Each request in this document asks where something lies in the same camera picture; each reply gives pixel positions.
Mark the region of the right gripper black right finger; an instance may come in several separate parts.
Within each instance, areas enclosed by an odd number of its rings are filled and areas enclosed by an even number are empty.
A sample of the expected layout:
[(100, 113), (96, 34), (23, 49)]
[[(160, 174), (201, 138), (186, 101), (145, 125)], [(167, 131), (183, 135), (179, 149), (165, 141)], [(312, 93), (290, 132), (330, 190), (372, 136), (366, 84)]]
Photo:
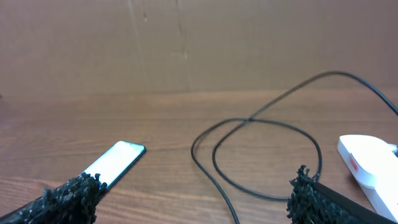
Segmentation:
[(395, 224), (308, 176), (302, 165), (290, 181), (287, 217), (296, 224)]

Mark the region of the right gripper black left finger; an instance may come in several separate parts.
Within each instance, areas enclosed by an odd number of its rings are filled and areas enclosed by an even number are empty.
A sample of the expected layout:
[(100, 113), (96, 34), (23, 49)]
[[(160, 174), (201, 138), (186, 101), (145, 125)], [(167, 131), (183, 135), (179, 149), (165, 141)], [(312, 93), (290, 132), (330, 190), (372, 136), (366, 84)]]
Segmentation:
[(8, 224), (93, 224), (96, 206), (108, 193), (100, 175), (81, 173), (56, 189), (1, 217)]

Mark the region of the dark blue Galaxy smartphone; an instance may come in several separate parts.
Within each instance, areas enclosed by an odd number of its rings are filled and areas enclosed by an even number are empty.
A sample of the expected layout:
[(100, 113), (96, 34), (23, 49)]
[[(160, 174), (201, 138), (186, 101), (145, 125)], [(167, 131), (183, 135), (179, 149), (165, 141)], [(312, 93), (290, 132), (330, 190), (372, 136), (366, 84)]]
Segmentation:
[(83, 172), (99, 174), (99, 181), (110, 190), (145, 153), (146, 148), (141, 144), (118, 141)]

